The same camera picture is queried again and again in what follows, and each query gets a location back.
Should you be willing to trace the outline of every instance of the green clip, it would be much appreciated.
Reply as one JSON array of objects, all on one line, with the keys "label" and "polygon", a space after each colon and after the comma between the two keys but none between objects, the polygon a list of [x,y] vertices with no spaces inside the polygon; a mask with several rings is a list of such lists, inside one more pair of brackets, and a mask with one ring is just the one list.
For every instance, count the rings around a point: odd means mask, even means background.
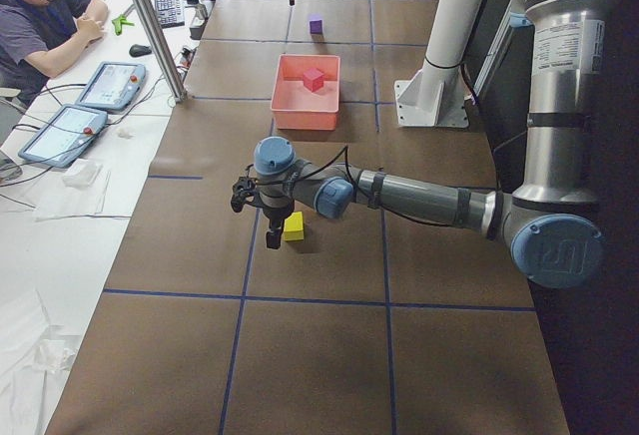
[{"label": "green clip", "polygon": [[120,36],[122,34],[122,26],[135,26],[131,21],[127,21],[127,17],[124,14],[121,14],[115,19],[112,19],[113,27],[116,29],[116,36]]}]

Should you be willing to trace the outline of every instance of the yellow block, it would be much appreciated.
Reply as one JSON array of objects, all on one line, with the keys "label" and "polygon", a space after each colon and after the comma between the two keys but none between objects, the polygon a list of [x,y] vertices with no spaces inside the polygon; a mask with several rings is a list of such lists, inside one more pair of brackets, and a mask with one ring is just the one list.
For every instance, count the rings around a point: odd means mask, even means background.
[{"label": "yellow block", "polygon": [[284,221],[284,240],[304,240],[304,219],[302,213],[292,213]]}]

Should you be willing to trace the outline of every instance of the blue end cap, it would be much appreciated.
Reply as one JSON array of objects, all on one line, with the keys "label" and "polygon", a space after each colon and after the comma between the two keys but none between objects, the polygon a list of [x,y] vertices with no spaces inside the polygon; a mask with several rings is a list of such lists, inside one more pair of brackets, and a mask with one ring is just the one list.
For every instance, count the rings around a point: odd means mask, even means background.
[{"label": "blue end cap", "polygon": [[339,218],[352,200],[352,184],[340,178],[326,179],[314,200],[315,210],[325,218]]},{"label": "blue end cap", "polygon": [[536,218],[512,240],[512,259],[535,283],[550,288],[579,285],[594,275],[604,238],[584,217],[558,214]]},{"label": "blue end cap", "polygon": [[510,13],[510,27],[511,28],[526,28],[532,26],[532,22],[526,18],[525,14]]},{"label": "blue end cap", "polygon": [[261,140],[254,152],[254,165],[258,174],[273,176],[288,169],[296,159],[291,142],[278,136]]}]

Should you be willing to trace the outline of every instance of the person's hand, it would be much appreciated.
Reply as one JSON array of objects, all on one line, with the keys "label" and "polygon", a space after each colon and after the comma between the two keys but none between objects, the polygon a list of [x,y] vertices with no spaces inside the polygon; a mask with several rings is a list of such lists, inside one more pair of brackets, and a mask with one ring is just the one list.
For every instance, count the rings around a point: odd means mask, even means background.
[{"label": "person's hand", "polygon": [[78,32],[87,38],[88,42],[95,41],[104,36],[102,21],[94,21],[88,16],[82,15],[77,20]]}]

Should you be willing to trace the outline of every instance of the pink plastic tray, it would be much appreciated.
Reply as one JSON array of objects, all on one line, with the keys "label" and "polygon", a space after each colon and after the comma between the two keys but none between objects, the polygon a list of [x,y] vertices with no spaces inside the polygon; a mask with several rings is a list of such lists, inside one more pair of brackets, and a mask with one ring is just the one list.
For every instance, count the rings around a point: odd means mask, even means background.
[{"label": "pink plastic tray", "polygon": [[[317,68],[324,74],[321,89],[304,86],[303,74]],[[279,129],[332,131],[339,109],[339,56],[282,54],[271,110]]]}]

